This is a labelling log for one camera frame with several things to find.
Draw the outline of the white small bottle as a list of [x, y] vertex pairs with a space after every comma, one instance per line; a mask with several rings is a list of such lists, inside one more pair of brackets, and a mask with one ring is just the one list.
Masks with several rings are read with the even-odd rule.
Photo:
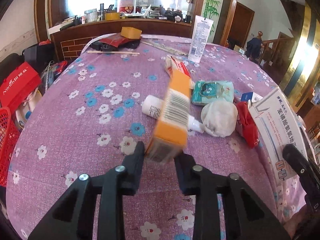
[[[160, 117], [163, 100], [148, 95], [142, 103], [143, 114], [158, 119]], [[193, 116], [189, 115], [188, 119], [188, 135], [194, 136], [195, 133], [204, 133], [204, 125], [197, 121]]]

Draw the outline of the black wallet under packet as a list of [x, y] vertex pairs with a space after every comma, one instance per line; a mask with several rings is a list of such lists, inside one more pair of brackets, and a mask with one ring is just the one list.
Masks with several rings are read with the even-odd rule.
[[120, 49], [136, 49], [140, 45], [140, 40], [129, 40], [128, 42], [121, 42], [118, 45], [112, 45], [110, 42], [103, 40], [95, 41], [90, 48], [98, 51], [119, 51]]

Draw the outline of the teal tissue pack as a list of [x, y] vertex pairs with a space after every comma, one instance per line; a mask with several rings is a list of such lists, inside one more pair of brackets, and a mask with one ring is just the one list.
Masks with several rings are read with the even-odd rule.
[[231, 81], [197, 81], [191, 101], [195, 105], [205, 106], [216, 100], [233, 103], [234, 86]]

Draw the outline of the yellow tape roll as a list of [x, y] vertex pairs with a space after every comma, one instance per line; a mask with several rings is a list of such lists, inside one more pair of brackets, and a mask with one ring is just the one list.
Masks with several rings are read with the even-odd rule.
[[142, 31], [134, 27], [122, 27], [120, 35], [131, 40], [139, 40]]

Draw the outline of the red gift bag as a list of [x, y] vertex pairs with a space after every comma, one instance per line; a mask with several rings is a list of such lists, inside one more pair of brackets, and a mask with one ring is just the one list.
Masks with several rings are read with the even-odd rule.
[[17, 67], [1, 85], [1, 105], [11, 113], [41, 84], [38, 72], [27, 62]]

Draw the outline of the wrapped chopsticks pair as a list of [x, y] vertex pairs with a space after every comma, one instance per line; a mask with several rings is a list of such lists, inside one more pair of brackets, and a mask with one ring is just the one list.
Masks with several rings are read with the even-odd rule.
[[162, 51], [166, 51], [166, 52], [174, 54], [174, 55], [188, 56], [188, 53], [185, 53], [183, 51], [180, 51], [180, 50], [168, 47], [168, 46], [165, 46], [163, 44], [158, 44], [158, 43], [155, 43], [155, 42], [148, 42], [148, 41], [141, 41], [141, 43], [146, 44], [148, 46], [152, 46], [152, 47], [157, 48], [157, 49], [160, 49]]

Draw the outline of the white lotion tube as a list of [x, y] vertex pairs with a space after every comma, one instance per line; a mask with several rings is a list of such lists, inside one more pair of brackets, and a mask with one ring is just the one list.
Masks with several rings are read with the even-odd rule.
[[195, 16], [193, 35], [188, 53], [189, 61], [200, 63], [213, 23], [214, 21], [211, 19]]

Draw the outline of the purple floral tablecloth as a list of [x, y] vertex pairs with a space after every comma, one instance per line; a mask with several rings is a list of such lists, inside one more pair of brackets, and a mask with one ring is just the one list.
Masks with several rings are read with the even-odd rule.
[[[78, 57], [36, 105], [12, 155], [6, 192], [10, 222], [22, 239], [83, 173], [104, 174], [147, 144], [155, 120], [142, 113], [148, 95], [162, 98], [167, 53], [140, 44], [136, 55]], [[281, 222], [305, 205], [298, 177], [276, 184], [264, 144], [238, 134], [188, 133], [187, 154], [215, 174], [238, 173]], [[185, 197], [175, 166], [146, 161], [138, 193], [124, 198], [127, 239], [191, 239], [195, 198]]]

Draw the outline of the orange cardboard box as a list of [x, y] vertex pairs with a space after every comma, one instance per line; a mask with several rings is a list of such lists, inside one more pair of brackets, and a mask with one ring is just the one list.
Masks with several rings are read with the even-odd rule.
[[187, 145], [190, 110], [190, 77], [173, 70], [162, 103], [160, 116], [146, 149], [146, 157], [157, 163], [167, 163]]

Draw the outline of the red white snack wrapper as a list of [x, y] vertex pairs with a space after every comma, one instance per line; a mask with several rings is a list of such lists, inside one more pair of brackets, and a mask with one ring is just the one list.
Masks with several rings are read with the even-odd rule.
[[191, 75], [189, 73], [189, 70], [186, 68], [185, 64], [178, 60], [176, 57], [173, 56], [167, 56], [165, 58], [165, 65], [164, 69], [166, 73], [171, 77], [173, 74], [173, 70], [179, 70], [181, 73], [189, 77], [189, 88], [191, 90], [195, 87], [195, 82], [192, 80]]

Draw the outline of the red packet on table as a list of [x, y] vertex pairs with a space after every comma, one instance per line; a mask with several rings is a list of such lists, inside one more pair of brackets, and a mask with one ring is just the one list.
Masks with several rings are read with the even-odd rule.
[[105, 38], [101, 38], [99, 41], [106, 45], [118, 48], [121, 45], [134, 42], [135, 40], [124, 38], [120, 35], [120, 33], [117, 33]]

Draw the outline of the blue white small box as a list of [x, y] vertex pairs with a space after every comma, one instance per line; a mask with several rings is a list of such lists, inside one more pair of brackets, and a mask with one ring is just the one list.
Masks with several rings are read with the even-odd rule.
[[242, 94], [241, 96], [241, 101], [243, 102], [251, 102], [251, 103], [254, 103], [254, 102], [257, 102], [257, 101], [260, 101], [263, 97], [260, 96], [259, 94], [255, 93], [255, 92], [247, 92], [247, 93], [244, 93]]

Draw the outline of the red plastic basket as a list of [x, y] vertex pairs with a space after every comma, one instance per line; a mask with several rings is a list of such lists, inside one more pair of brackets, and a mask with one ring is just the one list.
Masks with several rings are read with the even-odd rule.
[[7, 176], [12, 153], [20, 133], [15, 126], [8, 107], [1, 108], [1, 152], [0, 152], [0, 184], [7, 186]]

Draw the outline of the wooden stair railing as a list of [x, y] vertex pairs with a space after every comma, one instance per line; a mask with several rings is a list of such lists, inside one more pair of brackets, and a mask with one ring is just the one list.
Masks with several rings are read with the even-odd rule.
[[263, 41], [263, 48], [258, 58], [259, 66], [261, 68], [287, 66], [291, 60], [290, 55], [295, 41], [294, 37], [282, 32], [276, 39]]

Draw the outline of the white cloth ball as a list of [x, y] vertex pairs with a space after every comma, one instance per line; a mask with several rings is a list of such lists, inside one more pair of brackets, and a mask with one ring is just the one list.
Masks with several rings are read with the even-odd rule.
[[204, 131], [213, 137], [228, 137], [236, 127], [238, 110], [226, 100], [216, 100], [205, 105], [201, 111]]

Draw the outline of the wooden sideboard cabinet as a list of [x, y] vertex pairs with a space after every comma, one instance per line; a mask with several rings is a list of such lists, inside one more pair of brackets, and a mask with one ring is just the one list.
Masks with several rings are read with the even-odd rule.
[[113, 21], [101, 21], [77, 25], [51, 35], [58, 60], [76, 59], [84, 46], [92, 39], [121, 32], [122, 27], [140, 29], [143, 34], [168, 35], [190, 38], [192, 26], [189, 23], [134, 18]]

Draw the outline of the black sofa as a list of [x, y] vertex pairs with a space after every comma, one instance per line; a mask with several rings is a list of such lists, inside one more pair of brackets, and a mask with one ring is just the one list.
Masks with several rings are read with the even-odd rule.
[[22, 51], [22, 55], [12, 53], [1, 61], [0, 82], [3, 81], [22, 63], [27, 62], [39, 74], [48, 66], [50, 61], [55, 58], [55, 47], [52, 43], [35, 44]]

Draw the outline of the white medicine box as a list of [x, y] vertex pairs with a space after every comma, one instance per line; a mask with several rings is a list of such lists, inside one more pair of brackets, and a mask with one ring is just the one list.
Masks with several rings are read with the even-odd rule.
[[286, 96], [277, 87], [252, 103], [248, 110], [268, 151], [276, 182], [295, 176], [296, 172], [283, 158], [283, 148], [293, 144], [304, 157], [307, 151], [297, 116]]

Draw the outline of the wooden chopstick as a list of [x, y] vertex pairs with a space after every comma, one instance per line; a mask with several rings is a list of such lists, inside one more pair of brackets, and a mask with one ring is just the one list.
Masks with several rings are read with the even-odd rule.
[[89, 50], [86, 51], [88, 54], [121, 54], [121, 55], [140, 55], [138, 52], [132, 51], [97, 51], [97, 50]]

